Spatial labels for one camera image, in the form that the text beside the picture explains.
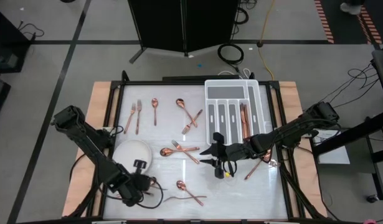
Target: white table surface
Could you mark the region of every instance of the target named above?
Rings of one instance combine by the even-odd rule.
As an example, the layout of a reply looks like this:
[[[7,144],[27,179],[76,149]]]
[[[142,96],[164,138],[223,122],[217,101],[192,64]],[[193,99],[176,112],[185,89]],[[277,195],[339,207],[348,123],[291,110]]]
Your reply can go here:
[[[263,115],[268,132],[272,130],[267,94],[260,86],[263,104]],[[153,125],[152,98],[157,98],[157,126]],[[178,107],[176,99],[182,98],[192,116],[203,109],[197,120],[198,127],[184,136],[181,131],[190,122],[185,112]],[[162,157],[159,151],[164,147],[175,149],[171,140],[176,140],[182,147],[200,147],[199,151],[190,152],[197,159],[210,159],[211,156],[200,156],[207,149],[206,116],[204,86],[125,86],[121,106],[119,125],[125,127],[130,115],[132,103],[141,99],[143,109],[140,114],[139,135],[135,134],[137,113],[133,115],[127,134],[120,134],[115,145],[129,139],[138,139],[147,143],[153,152],[153,161],[146,175],[154,176],[165,189],[164,199],[177,196],[188,197],[176,187],[176,181],[182,180],[187,189],[194,194],[205,195],[200,198],[204,206],[193,199],[171,199],[163,202],[158,208],[145,209],[137,205],[127,207],[119,200],[107,198],[104,219],[287,219],[280,172],[276,167],[261,163],[249,180],[244,177],[258,160],[238,161],[238,171],[234,178],[217,179],[214,168],[208,164],[196,164],[184,153],[177,152],[169,157]],[[151,188],[154,196],[145,195],[141,203],[154,206],[161,197],[158,189]]]

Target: copper knife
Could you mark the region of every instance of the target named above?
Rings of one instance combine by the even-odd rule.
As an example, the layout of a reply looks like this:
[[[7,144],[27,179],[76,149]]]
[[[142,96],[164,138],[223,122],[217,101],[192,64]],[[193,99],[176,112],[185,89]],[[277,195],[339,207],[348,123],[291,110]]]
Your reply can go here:
[[[246,131],[246,133],[247,133],[246,138],[247,138],[247,137],[250,136],[250,129],[249,129],[249,124],[248,124],[249,120],[248,120],[248,108],[247,108],[247,105],[244,105],[244,116],[245,116],[245,125],[247,127],[247,131]]]
[[[244,104],[240,104],[241,125],[242,125],[242,139],[245,139],[248,135],[247,121],[245,119]]]

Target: white ceramic plate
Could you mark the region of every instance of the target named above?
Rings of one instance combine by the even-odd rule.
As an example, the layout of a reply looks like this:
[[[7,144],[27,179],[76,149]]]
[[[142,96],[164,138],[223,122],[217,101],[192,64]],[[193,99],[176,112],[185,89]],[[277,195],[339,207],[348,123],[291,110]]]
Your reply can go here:
[[[128,140],[121,143],[114,152],[113,160],[122,164],[129,173],[136,172],[136,167],[133,166],[135,160],[141,160],[147,162],[146,168],[141,170],[141,173],[144,174],[149,166],[151,165],[151,160],[153,158],[151,149],[149,146],[139,140]]]

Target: cutlery tray compartment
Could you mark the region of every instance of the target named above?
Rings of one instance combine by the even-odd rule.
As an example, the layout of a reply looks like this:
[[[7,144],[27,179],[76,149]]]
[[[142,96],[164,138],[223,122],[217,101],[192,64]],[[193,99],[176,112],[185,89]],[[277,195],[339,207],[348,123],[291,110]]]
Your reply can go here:
[[[250,135],[266,133],[259,84],[256,80],[205,81],[207,143],[215,143],[213,133],[224,136],[226,146],[243,143],[240,105],[247,105]]]

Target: orange and black striped tape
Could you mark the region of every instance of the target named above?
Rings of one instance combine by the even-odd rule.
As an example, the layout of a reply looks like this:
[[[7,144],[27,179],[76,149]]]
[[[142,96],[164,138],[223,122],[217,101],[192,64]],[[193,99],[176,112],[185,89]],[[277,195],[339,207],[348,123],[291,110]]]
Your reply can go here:
[[[331,32],[331,29],[329,28],[326,15],[323,11],[323,7],[321,5],[321,2],[319,0],[314,0],[314,3],[316,4],[317,12],[321,20],[321,24],[323,25],[324,32],[326,34],[327,40],[330,43],[334,43],[334,37],[333,33]]]
[[[367,9],[365,6],[361,7],[361,16],[357,16],[359,20],[361,20],[361,17],[363,18],[364,22],[367,24],[367,27],[369,29],[369,32],[371,33],[372,37],[374,38],[375,42],[378,44],[382,44],[381,37],[377,31],[377,28],[375,27],[374,23],[372,22],[370,15],[367,12]]]

